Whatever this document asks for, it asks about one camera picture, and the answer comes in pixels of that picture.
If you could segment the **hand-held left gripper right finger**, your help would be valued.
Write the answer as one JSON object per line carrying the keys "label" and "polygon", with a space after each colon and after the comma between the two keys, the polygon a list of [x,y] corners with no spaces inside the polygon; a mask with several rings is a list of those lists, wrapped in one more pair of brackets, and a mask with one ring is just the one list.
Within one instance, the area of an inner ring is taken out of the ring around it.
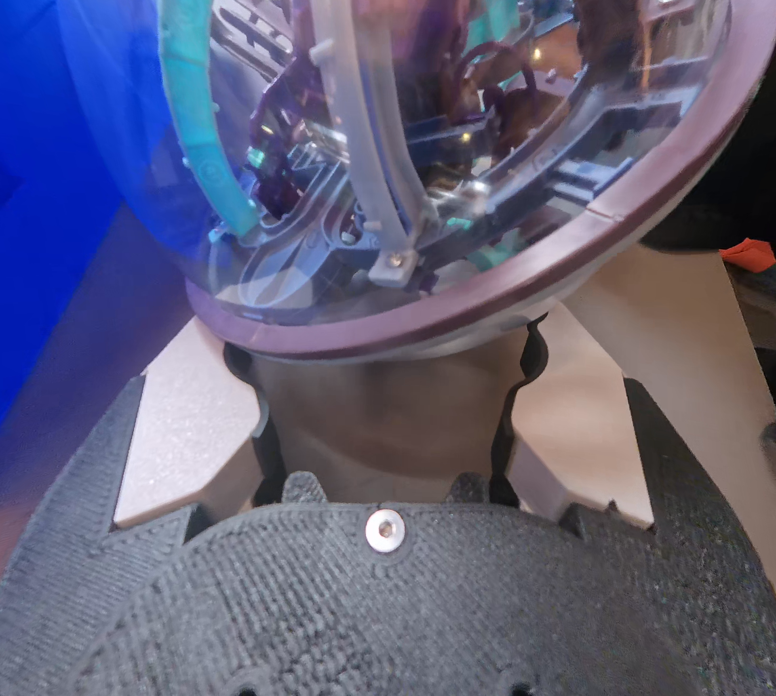
{"label": "hand-held left gripper right finger", "polygon": [[546,369],[516,394],[516,446],[506,476],[520,507],[559,521],[577,503],[650,527],[654,513],[614,359],[565,306],[539,326]]}

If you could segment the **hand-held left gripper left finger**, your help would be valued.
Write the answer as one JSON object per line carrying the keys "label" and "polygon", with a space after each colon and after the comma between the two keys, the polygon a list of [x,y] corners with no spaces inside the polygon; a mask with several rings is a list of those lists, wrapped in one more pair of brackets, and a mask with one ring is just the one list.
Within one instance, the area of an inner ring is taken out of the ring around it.
{"label": "hand-held left gripper left finger", "polygon": [[228,370],[225,344],[192,318],[144,372],[113,521],[124,529],[190,504],[222,521],[263,480],[253,444],[260,406]]}

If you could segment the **clear maze ball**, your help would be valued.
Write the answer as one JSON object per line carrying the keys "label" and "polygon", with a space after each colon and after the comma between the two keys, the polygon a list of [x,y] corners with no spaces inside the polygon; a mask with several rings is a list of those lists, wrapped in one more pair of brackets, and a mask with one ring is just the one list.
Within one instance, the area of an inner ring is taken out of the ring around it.
{"label": "clear maze ball", "polygon": [[226,342],[453,353],[536,320],[693,190],[774,0],[60,0],[122,199]]}

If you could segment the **blue plastic tray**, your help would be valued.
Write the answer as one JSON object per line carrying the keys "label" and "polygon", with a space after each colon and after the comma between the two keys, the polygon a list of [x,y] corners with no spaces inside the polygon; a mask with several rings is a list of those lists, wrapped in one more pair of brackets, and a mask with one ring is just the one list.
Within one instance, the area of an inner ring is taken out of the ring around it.
{"label": "blue plastic tray", "polygon": [[84,119],[57,0],[1,0],[1,414],[34,369],[119,196]]}

